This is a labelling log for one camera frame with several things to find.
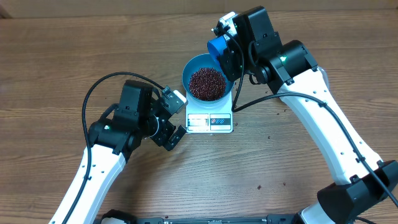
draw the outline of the pile of beans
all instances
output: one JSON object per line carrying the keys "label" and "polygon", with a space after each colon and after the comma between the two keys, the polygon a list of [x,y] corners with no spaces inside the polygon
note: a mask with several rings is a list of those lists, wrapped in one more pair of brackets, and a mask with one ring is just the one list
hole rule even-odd
{"label": "pile of beans", "polygon": [[189,90],[199,100],[213,101],[223,97],[226,82],[223,74],[214,68],[201,68],[191,76]]}

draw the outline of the beige wall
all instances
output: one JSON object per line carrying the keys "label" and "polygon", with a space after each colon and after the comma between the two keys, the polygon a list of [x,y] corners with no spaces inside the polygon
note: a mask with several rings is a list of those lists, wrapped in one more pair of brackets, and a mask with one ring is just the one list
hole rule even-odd
{"label": "beige wall", "polygon": [[395,9],[398,0],[0,0],[4,17],[72,17],[244,11]]}

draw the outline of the blue bowl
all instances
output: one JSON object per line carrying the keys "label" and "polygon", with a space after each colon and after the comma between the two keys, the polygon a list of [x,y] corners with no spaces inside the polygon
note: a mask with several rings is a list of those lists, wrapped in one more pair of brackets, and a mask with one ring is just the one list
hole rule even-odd
{"label": "blue bowl", "polygon": [[[221,72],[225,78],[226,82],[226,87],[225,87],[225,92],[223,97],[221,97],[218,100],[213,100],[213,101],[204,101],[204,100],[199,100],[196,99],[192,93],[189,90],[189,81],[191,80],[192,74],[195,72],[199,71],[201,68],[214,68],[215,70]],[[228,79],[225,77],[223,71],[221,70],[220,66],[216,64],[216,62],[213,60],[213,58],[210,56],[210,54],[201,54],[193,59],[191,59],[185,66],[183,72],[182,72],[182,85],[184,86],[185,91],[195,100],[197,100],[200,103],[204,104],[210,104],[210,103],[217,103],[221,101],[231,90],[234,85],[233,82],[228,81]]]}

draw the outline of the wooden tabletop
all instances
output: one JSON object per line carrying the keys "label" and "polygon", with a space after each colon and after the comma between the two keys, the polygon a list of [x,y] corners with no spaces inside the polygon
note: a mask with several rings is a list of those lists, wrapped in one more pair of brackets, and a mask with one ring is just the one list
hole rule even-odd
{"label": "wooden tabletop", "polygon": [[[83,154],[81,104],[97,79],[136,72],[184,92],[183,67],[206,52],[221,16],[0,20],[0,223],[51,219]],[[283,43],[301,40],[326,69],[335,100],[361,137],[384,160],[398,159],[398,11],[270,18]],[[119,101],[127,78],[109,79],[93,92],[88,124]],[[269,93],[245,80],[238,106]],[[172,120],[184,124],[185,113]],[[99,214],[112,208],[169,218],[295,213],[331,183],[296,115],[270,100],[234,114],[232,134],[186,135],[171,152],[143,141]],[[397,223],[398,210],[386,199],[363,216]]]}

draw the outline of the scale control panel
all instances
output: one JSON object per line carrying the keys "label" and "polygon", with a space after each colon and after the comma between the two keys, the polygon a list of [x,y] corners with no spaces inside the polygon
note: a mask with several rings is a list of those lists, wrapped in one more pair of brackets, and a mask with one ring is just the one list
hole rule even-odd
{"label": "scale control panel", "polygon": [[187,133],[231,133],[231,114],[188,114]]}

